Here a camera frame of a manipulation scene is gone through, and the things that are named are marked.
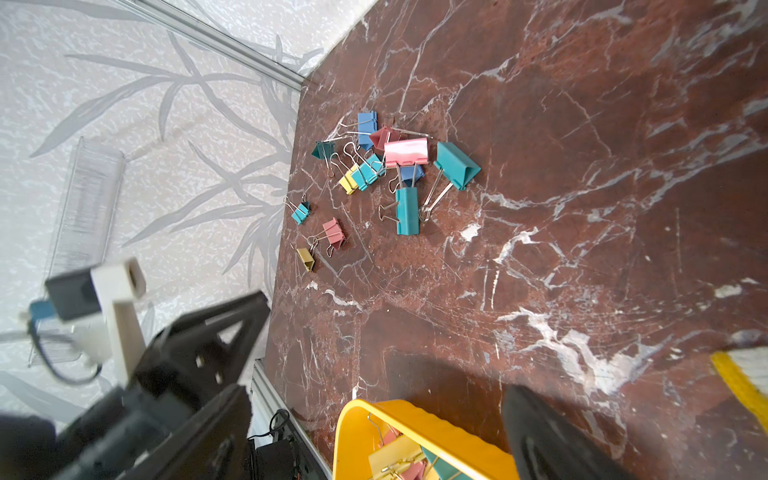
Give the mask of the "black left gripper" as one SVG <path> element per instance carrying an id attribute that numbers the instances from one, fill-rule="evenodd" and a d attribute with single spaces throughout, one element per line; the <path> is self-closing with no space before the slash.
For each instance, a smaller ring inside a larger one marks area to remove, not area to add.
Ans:
<path id="1" fill-rule="evenodd" d="M 239 478 L 238 378 L 269 315 L 256 291 L 176 319 L 129 385 L 65 431 L 54 478 Z"/>

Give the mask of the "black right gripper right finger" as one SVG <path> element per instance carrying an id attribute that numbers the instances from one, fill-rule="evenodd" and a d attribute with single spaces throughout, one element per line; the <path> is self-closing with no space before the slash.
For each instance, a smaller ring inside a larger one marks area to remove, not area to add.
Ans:
<path id="1" fill-rule="evenodd" d="M 526 386 L 505 389 L 502 420 L 522 479 L 633 477 Z"/>

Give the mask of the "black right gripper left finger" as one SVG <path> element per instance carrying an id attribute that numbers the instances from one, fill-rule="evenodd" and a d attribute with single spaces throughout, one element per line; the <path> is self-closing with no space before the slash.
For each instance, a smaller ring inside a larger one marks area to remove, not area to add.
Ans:
<path id="1" fill-rule="evenodd" d="M 126 479 L 244 479 L 251 403 L 230 385 L 194 414 Z"/>

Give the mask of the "small olive yellow binder clip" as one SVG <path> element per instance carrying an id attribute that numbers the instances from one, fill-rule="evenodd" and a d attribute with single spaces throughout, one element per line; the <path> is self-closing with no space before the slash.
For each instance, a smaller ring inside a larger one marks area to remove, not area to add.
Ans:
<path id="1" fill-rule="evenodd" d="M 299 247 L 296 249 L 297 255 L 307 272 L 312 272 L 315 266 L 315 258 L 310 249 Z"/>

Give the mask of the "small teal binder clip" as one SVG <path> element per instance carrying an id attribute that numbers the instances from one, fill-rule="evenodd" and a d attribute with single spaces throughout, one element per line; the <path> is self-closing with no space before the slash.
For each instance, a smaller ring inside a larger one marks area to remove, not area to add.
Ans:
<path id="1" fill-rule="evenodd" d="M 297 225 L 303 224 L 311 213 L 310 204 L 307 200 L 302 200 L 299 203 L 293 203 L 286 199 L 285 204 L 291 211 L 290 217 L 296 222 Z"/>

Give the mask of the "small pink binder clip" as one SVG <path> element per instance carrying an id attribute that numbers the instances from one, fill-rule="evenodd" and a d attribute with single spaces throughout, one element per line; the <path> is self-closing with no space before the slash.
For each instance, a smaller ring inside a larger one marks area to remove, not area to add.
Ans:
<path id="1" fill-rule="evenodd" d="M 326 256 L 331 258 L 334 252 L 343 246 L 346 235 L 339 220 L 332 218 L 322 224 L 322 231 L 319 234 L 310 236 L 307 241 L 311 252 L 316 250 L 322 241 L 327 241 Z"/>

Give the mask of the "teal striped binder clip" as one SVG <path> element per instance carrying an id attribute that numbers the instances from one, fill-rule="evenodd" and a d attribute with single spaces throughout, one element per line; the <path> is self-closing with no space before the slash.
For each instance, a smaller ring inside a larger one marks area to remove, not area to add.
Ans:
<path id="1" fill-rule="evenodd" d="M 353 162 L 351 178 L 359 191 L 365 191 L 385 174 L 384 161 L 373 149 L 361 153 L 358 145 L 350 141 L 344 145 L 343 151 Z"/>

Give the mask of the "yellow plastic storage tray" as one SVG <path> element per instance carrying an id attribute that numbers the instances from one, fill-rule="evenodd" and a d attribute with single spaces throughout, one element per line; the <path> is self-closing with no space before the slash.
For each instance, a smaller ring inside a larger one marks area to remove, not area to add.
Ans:
<path id="1" fill-rule="evenodd" d="M 332 474 L 335 479 L 398 479 L 424 461 L 422 447 L 468 479 L 518 479 L 513 457 L 465 430 L 404 400 L 353 400 L 337 424 Z"/>

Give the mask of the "small dark green binder clip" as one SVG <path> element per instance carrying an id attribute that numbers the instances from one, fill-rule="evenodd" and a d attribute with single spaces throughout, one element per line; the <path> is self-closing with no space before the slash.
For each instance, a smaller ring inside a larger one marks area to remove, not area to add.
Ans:
<path id="1" fill-rule="evenodd" d="M 316 159 L 323 160 L 326 166 L 327 174 L 330 178 L 334 177 L 333 155 L 335 154 L 335 143 L 333 141 L 317 141 L 311 155 Z"/>

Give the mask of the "blue hidden binder clip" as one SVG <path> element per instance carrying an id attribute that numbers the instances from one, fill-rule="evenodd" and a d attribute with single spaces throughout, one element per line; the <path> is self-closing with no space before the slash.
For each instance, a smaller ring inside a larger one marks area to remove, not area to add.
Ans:
<path id="1" fill-rule="evenodd" d="M 405 187 L 413 187 L 421 178 L 424 177 L 424 170 L 421 165 L 402 166 L 399 169 L 402 184 Z"/>

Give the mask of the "dark red binder clip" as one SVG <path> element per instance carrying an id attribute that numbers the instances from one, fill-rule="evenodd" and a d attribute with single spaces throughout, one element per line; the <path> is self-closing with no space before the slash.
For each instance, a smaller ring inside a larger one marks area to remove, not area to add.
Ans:
<path id="1" fill-rule="evenodd" d="M 369 139 L 373 144 L 373 147 L 380 151 L 385 149 L 387 143 L 409 139 L 410 137 L 429 137 L 429 134 L 398 129 L 390 126 L 384 126 L 369 134 Z"/>

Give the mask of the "large pink binder clip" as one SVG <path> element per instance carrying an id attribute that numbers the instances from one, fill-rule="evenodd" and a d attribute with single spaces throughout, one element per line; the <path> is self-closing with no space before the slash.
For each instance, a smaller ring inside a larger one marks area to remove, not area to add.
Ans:
<path id="1" fill-rule="evenodd" d="M 384 147 L 387 168 L 424 165 L 429 162 L 429 146 L 426 138 L 388 142 Z"/>

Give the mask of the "large teal binder clip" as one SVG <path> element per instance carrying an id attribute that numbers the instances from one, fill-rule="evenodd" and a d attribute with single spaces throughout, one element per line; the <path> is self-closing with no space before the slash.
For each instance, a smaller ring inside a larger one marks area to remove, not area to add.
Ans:
<path id="1" fill-rule="evenodd" d="M 437 176 L 420 208 L 420 219 L 428 221 L 437 204 L 450 189 L 464 191 L 481 167 L 452 142 L 439 142 L 434 162 Z"/>

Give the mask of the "blue dotted white work glove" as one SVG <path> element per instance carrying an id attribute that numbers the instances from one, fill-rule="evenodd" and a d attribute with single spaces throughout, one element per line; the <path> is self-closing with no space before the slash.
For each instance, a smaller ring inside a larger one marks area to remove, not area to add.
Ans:
<path id="1" fill-rule="evenodd" d="M 767 347 L 719 351 L 711 361 L 734 396 L 767 431 Z"/>

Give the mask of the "clear acrylic wall shelf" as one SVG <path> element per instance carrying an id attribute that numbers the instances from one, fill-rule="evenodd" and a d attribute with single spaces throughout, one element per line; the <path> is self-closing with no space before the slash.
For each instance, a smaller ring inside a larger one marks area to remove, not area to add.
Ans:
<path id="1" fill-rule="evenodd" d="M 70 156 L 48 258 L 48 277 L 87 269 L 104 261 L 125 166 L 122 151 L 80 137 Z M 92 285 L 86 286 L 79 296 L 83 295 L 85 316 L 100 313 Z M 52 320 L 55 310 L 46 298 L 44 286 L 40 296 L 30 303 L 29 314 L 43 319 L 44 323 L 39 325 L 42 333 L 57 332 L 60 325 Z M 50 348 L 47 355 L 52 364 L 80 359 L 82 352 L 78 347 L 44 338 L 42 333 L 41 345 Z"/>

